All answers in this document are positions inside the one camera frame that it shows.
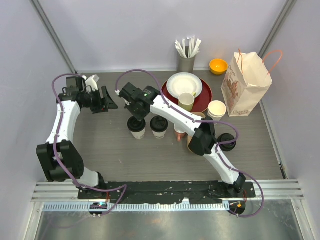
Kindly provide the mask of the black cup lids stack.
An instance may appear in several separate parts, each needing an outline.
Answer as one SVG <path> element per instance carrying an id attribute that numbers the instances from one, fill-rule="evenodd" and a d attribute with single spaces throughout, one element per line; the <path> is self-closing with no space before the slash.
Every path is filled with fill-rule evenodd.
<path id="1" fill-rule="evenodd" d="M 232 134 L 223 133 L 217 138 L 217 141 L 218 141 L 218 143 L 230 142 L 230 141 L 233 141 L 234 139 L 235 139 L 235 137 Z M 236 144 L 237 144 L 236 141 L 233 141 L 231 143 L 224 143 L 224 144 L 220 145 L 220 149 L 224 152 L 230 152 L 236 147 Z"/>

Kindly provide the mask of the stack of white paper cups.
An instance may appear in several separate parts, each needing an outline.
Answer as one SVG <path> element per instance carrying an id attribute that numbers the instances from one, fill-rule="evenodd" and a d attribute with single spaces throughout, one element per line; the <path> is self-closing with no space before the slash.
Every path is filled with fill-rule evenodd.
<path id="1" fill-rule="evenodd" d="M 207 114 L 214 121 L 220 121 L 222 117 L 226 114 L 226 112 L 227 112 L 226 105 L 219 100 L 214 100 L 210 102 L 207 108 Z"/>

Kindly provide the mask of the paper takeout bag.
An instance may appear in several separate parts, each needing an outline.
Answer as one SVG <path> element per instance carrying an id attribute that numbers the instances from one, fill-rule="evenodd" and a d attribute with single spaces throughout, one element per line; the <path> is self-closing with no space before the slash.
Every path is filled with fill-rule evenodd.
<path id="1" fill-rule="evenodd" d="M 271 69 L 267 69 L 267 57 L 276 52 L 280 53 L 280 57 Z M 229 117 L 250 115 L 272 85 L 271 71 L 282 56 L 281 50 L 271 51 L 264 58 L 256 52 L 242 53 L 238 50 L 234 53 L 221 85 Z"/>

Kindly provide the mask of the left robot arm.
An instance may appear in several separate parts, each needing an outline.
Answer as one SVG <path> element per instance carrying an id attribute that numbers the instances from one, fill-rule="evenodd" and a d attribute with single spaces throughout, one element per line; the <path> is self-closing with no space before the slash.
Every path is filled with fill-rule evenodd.
<path id="1" fill-rule="evenodd" d="M 103 176 L 85 167 L 73 144 L 77 119 L 82 109 L 93 114 L 106 113 L 118 108 L 105 86 L 99 87 L 97 75 L 67 73 L 66 86 L 57 93 L 52 86 L 57 103 L 53 129 L 44 144 L 36 148 L 36 155 L 48 182 L 72 181 L 81 191 L 89 191 L 100 200 L 108 192 Z"/>

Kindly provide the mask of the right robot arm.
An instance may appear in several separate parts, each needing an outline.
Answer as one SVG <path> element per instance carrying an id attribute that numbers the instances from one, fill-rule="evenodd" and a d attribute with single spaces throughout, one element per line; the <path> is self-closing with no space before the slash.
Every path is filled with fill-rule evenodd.
<path id="1" fill-rule="evenodd" d="M 116 94 L 124 99 L 125 108 L 138 120 L 142 121 L 149 113 L 161 116 L 177 125 L 192 137 L 189 149 L 196 155 L 204 157 L 219 173 L 226 184 L 226 193 L 233 198 L 244 191 L 246 177 L 228 160 L 215 137 L 214 121 L 210 117 L 201 118 L 175 103 L 169 101 L 154 87 L 147 86 L 141 90 L 131 83 L 127 83 Z"/>

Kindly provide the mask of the white paper cup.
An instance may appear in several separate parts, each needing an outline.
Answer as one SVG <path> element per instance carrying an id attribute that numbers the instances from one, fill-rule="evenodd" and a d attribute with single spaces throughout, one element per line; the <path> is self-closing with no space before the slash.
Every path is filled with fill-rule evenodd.
<path id="1" fill-rule="evenodd" d="M 133 137 L 135 139 L 139 140 L 139 139 L 142 139 L 145 136 L 145 132 L 146 132 L 146 130 L 143 129 L 143 130 L 138 131 L 138 132 L 131 131 L 131 134 L 133 135 Z"/>
<path id="2" fill-rule="evenodd" d="M 166 130 L 165 130 L 165 131 L 162 131 L 162 132 L 157 132 L 157 131 L 152 130 L 152 133 L 153 133 L 153 135 L 154 135 L 154 137 L 155 137 L 156 139 L 162 139 L 162 138 L 164 138 L 166 132 L 167 132 Z"/>

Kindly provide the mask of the black cup lid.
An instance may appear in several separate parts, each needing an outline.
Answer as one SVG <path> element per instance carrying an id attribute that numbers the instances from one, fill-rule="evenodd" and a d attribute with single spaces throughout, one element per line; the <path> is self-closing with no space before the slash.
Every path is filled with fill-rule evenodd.
<path id="1" fill-rule="evenodd" d="M 139 133 L 146 128 L 146 121 L 144 119 L 139 121 L 134 116 L 132 116 L 127 121 L 127 127 L 131 132 Z"/>
<path id="2" fill-rule="evenodd" d="M 152 131 L 162 133 L 168 129 L 168 120 L 162 116 L 156 115 L 150 121 L 150 128 Z"/>

